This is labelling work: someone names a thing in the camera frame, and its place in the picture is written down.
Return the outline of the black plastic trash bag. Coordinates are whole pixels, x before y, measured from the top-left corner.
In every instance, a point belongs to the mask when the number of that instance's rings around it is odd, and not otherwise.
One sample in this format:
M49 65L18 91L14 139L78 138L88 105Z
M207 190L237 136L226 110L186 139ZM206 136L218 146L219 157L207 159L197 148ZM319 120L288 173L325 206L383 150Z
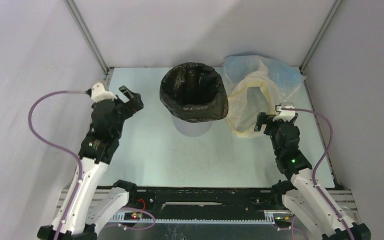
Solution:
M170 69L160 82L159 99L172 116L189 123L222 120L229 112L221 75L200 62Z

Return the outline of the grey plastic trash bin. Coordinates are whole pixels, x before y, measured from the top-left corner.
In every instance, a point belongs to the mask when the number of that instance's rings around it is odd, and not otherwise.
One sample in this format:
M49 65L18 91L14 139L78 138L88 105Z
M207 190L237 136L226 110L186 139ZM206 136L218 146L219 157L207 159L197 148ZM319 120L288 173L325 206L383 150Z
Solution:
M176 116L172 116L172 121L177 131L187 137L202 136L210 130L213 124L212 121L188 122Z

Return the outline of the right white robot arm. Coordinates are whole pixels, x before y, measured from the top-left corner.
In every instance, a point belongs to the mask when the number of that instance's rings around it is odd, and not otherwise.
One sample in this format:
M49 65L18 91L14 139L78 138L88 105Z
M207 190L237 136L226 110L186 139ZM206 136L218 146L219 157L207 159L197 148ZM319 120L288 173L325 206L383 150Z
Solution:
M297 118L294 111L260 112L256 117L254 130L270 137L276 166L286 177L272 186L271 204L290 210L321 240L371 239L367 225L347 215L313 174L313 166L299 149Z

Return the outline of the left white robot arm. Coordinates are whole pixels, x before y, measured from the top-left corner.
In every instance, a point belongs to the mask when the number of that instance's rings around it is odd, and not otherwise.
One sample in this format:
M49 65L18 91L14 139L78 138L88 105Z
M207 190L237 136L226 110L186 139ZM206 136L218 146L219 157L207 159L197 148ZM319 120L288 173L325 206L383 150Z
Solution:
M70 154L77 162L58 214L50 225L41 226L37 232L40 240L96 240L106 222L119 209L136 206L136 184L120 179L103 200L90 208L98 183L119 146L125 121L144 107L139 93L124 85L119 87L119 91L127 97L127 102L106 90L100 82L84 91L93 103L91 123L78 153L40 136L32 124L33 111L40 101L37 100L30 108L28 124L31 132L42 142Z

